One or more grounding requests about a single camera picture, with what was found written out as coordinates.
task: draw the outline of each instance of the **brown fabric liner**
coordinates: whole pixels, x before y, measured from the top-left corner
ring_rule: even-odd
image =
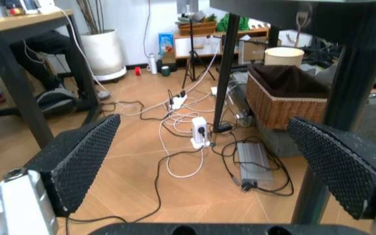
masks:
[[[272,96],[328,98],[329,89],[296,66],[249,65],[248,71]]]

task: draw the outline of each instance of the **tripod stand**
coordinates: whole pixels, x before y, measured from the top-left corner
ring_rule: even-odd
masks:
[[[192,29],[192,19],[189,19],[189,36],[191,38],[191,51],[189,52],[189,58],[187,59],[187,66],[185,68],[185,78],[184,83],[182,84],[182,89],[185,87],[185,83],[187,81],[187,77],[191,79],[191,81],[196,81],[197,77],[195,76],[195,65],[194,65],[194,58],[196,57],[200,64],[205,67],[205,70],[200,73],[200,76],[207,70],[207,66],[204,64],[204,61],[201,60],[201,58],[198,56],[198,53],[194,50],[194,31]],[[208,70],[209,75],[213,78],[215,81],[215,77],[213,74]]]

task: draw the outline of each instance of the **white cylindrical container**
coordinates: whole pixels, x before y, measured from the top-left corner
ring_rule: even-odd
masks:
[[[104,33],[81,35],[85,55],[98,81],[116,79],[126,73],[118,35],[109,29]]]
[[[147,71],[150,71],[152,74],[158,73],[158,68],[156,67],[156,58],[155,54],[149,54],[149,65],[147,66]]]
[[[274,47],[265,50],[265,65],[295,65],[300,67],[304,51],[290,47]]]

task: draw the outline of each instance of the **desk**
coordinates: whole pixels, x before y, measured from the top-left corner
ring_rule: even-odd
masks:
[[[78,74],[83,78],[86,103],[90,109],[84,124],[95,119],[100,110],[92,76],[86,66],[83,56],[79,53],[73,40],[72,28],[76,35],[79,35],[73,18],[73,12],[67,10],[66,13],[69,16],[72,25],[69,25],[68,20],[62,12],[0,19],[0,76],[17,105],[20,115],[27,123],[41,148],[53,140],[53,134],[28,87],[29,85],[25,75],[22,73],[20,65],[18,65],[14,54],[9,47],[11,43],[37,36],[66,25],[70,40],[72,41],[72,45],[74,45],[73,54],[76,56],[75,63],[81,65],[79,71],[72,71],[72,73],[75,75]]]
[[[352,131],[365,107],[376,76],[376,0],[211,0],[210,6],[230,12],[214,116],[219,132],[239,15],[271,23],[271,43],[280,28],[296,29],[296,14],[311,13],[304,32],[343,45],[324,117],[324,124]],[[293,223],[319,223],[329,191],[307,169],[293,214]]]

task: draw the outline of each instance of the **black table leg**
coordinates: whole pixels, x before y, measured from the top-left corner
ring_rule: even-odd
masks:
[[[354,131],[376,77],[376,49],[344,47],[334,77],[324,124]],[[307,168],[293,224],[315,224],[322,219],[330,192]]]
[[[213,132],[219,133],[220,118],[223,111],[224,100],[226,99],[227,85],[229,84],[230,68],[233,54],[235,53],[237,30],[239,28],[240,17],[234,14],[229,15],[226,40],[224,43],[223,59],[221,61],[220,74],[217,85],[217,97],[215,103]]]
[[[79,37],[79,32],[76,27],[75,19],[73,16],[69,16],[69,19],[72,25],[67,25],[67,28],[68,28],[69,37],[70,37],[72,47],[73,47],[73,54],[74,54],[73,60],[74,60],[74,63],[79,64],[77,68],[80,68],[77,71],[73,70],[72,73],[75,74],[75,76],[82,77],[83,79],[83,85],[85,88],[85,90],[83,91],[84,101],[87,102],[87,105],[89,106],[89,112],[83,124],[87,124],[98,118],[101,108],[100,108],[100,104],[98,101],[98,97],[95,92],[92,74],[87,66],[85,58],[82,56],[78,47],[76,46],[75,39],[73,37],[72,27],[75,32],[76,40],[79,46],[81,47],[81,49],[83,50],[82,42]]]
[[[43,148],[53,140],[53,134],[3,33],[0,33],[0,76],[38,145]]]
[[[269,47],[277,47],[279,37],[280,37],[280,28],[274,25],[271,25],[271,29],[269,29],[269,33],[268,33]]]

